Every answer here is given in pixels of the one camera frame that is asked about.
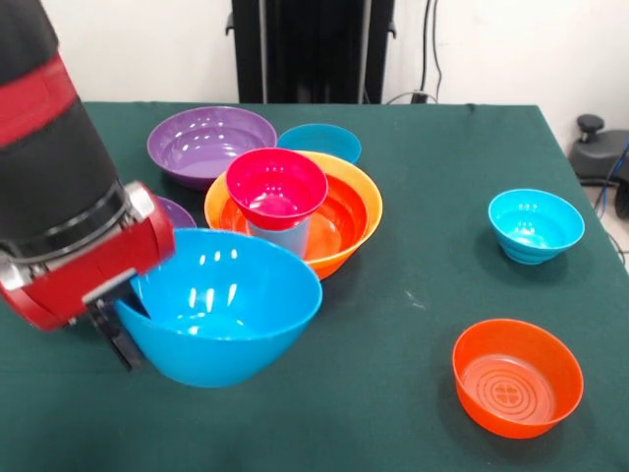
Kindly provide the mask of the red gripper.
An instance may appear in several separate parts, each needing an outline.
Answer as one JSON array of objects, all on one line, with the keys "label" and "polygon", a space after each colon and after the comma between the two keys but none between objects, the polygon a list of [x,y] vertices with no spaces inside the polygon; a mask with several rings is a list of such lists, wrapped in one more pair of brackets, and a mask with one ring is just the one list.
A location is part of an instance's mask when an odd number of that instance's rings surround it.
[{"label": "red gripper", "polygon": [[[144,356],[114,304],[99,298],[171,257],[174,234],[155,195],[143,183],[126,185],[125,197],[126,207],[113,227],[72,253],[39,265],[2,258],[1,295],[30,325],[42,330],[66,325],[88,309],[92,325],[130,372],[143,366]],[[150,318],[133,288],[128,305]]]}]

